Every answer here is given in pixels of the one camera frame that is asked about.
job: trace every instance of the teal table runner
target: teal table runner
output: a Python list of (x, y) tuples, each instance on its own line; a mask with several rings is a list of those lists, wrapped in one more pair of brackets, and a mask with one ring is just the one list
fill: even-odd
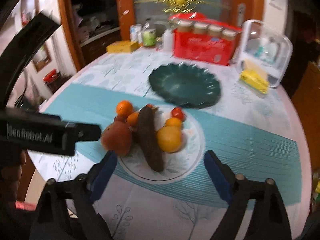
[[(115, 107), (121, 100), (129, 100), (135, 107), (143, 107), (148, 103), (164, 104), (123, 92), (70, 84), (49, 105), (45, 113), (58, 114), (68, 121), (98, 123), (104, 129), (113, 122)], [(205, 135), (205, 150), (213, 150), (234, 173), (242, 173), (248, 179), (258, 181), (273, 178), (286, 206), (300, 202), (301, 166), (295, 141), (199, 110), (185, 111), (201, 125)], [(94, 162), (99, 162), (105, 154), (99, 141), (77, 143), (77, 151)], [(120, 165), (117, 166), (115, 174), (134, 184), (182, 201), (227, 207), (219, 198), (202, 160), (191, 174), (170, 184), (153, 185), (137, 180)]]

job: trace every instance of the white plate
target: white plate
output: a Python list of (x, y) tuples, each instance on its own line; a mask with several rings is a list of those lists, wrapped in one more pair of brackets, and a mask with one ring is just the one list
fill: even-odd
[[(172, 106), (157, 106), (159, 110), (156, 113), (155, 127), (159, 130), (164, 126), (165, 121), (170, 118)], [(176, 153), (163, 154), (164, 171), (153, 171), (141, 151), (136, 145), (130, 151), (129, 155), (119, 158), (120, 165), (124, 170), (143, 182), (150, 184), (167, 184), (180, 180), (190, 174), (202, 159), (204, 152), (204, 134), (201, 126), (186, 111), (186, 120), (183, 122), (183, 134), (185, 145)]]

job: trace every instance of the finger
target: finger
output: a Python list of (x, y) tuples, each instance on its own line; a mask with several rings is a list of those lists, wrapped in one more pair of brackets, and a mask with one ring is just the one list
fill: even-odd
[(1, 197), (6, 201), (15, 201), (17, 199), (17, 192), (19, 188), (19, 181), (0, 181)]
[(26, 164), (26, 154), (28, 154), (27, 150), (22, 150), (20, 154), (20, 161), (22, 166)]
[(21, 166), (10, 166), (4, 167), (1, 170), (1, 176), (3, 180), (20, 180), (22, 174), (22, 167)]

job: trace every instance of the gold tinsel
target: gold tinsel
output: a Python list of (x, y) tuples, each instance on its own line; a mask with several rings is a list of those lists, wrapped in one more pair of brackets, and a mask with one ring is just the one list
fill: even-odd
[(188, 13), (195, 8), (193, 4), (199, 4), (199, 3), (208, 4), (213, 7), (230, 9), (229, 6), (225, 6), (220, 3), (203, 1), (203, 0), (137, 0), (134, 3), (143, 3), (143, 2), (163, 3), (166, 6), (166, 8), (164, 8), (163, 11), (167, 13)]

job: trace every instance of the white bottle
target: white bottle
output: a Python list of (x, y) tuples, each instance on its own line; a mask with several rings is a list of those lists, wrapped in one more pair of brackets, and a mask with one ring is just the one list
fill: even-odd
[(162, 34), (162, 46), (163, 52), (170, 52), (173, 51), (173, 33), (170, 28), (166, 29), (164, 31), (164, 34)]
[(262, 37), (260, 40), (260, 50), (259, 55), (260, 60), (268, 61), (268, 46), (269, 46), (269, 37)]
[(269, 64), (273, 64), (276, 60), (278, 54), (279, 45), (275, 42), (273, 38), (270, 38), (270, 44), (268, 46), (268, 61)]

